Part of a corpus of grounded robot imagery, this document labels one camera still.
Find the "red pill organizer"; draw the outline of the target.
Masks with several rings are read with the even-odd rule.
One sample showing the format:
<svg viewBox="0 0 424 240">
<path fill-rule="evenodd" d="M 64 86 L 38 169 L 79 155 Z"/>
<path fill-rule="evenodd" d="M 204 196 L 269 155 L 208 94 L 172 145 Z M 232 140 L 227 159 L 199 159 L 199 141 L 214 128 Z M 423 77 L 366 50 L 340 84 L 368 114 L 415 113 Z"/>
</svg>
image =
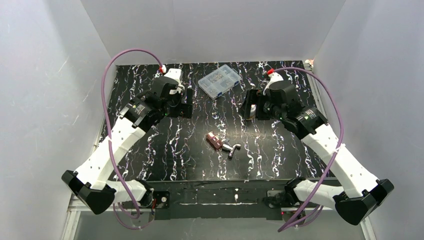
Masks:
<svg viewBox="0 0 424 240">
<path fill-rule="evenodd" d="M 206 134 L 206 140 L 216 149 L 219 150 L 223 146 L 221 139 L 212 131 Z"/>
</svg>

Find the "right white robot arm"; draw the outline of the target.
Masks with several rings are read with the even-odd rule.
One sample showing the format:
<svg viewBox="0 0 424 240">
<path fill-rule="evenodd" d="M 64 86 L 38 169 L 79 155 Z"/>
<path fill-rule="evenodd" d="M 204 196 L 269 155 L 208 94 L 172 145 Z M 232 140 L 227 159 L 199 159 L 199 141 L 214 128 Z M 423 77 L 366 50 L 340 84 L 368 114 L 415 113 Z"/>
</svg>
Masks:
<svg viewBox="0 0 424 240">
<path fill-rule="evenodd" d="M 314 203 L 336 210 L 351 225 L 358 225 L 394 190 L 388 179 L 379 179 L 363 167 L 336 136 L 324 115 L 303 105 L 294 85 L 271 83 L 266 89 L 247 91 L 240 113 L 244 118 L 278 120 L 312 149 L 338 179 L 339 186 L 304 177 L 290 180 L 281 193 L 268 196 L 273 207 Z"/>
</svg>

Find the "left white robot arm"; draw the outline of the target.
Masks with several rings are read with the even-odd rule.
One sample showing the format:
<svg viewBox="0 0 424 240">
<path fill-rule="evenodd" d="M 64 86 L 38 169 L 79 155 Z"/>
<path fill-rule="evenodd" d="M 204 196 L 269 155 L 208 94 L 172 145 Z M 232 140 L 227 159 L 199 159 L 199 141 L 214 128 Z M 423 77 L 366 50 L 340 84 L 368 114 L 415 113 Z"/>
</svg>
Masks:
<svg viewBox="0 0 424 240">
<path fill-rule="evenodd" d="M 130 148 L 163 118 L 191 118 L 193 91 L 185 89 L 181 78 L 167 73 L 152 81 L 151 89 L 132 98 L 119 112 L 108 136 L 76 170 L 67 170 L 61 179 L 73 194 L 95 215 L 111 205 L 135 201 L 147 208 L 154 200 L 154 189 L 144 180 L 110 181 L 119 173 L 118 163 Z"/>
</svg>

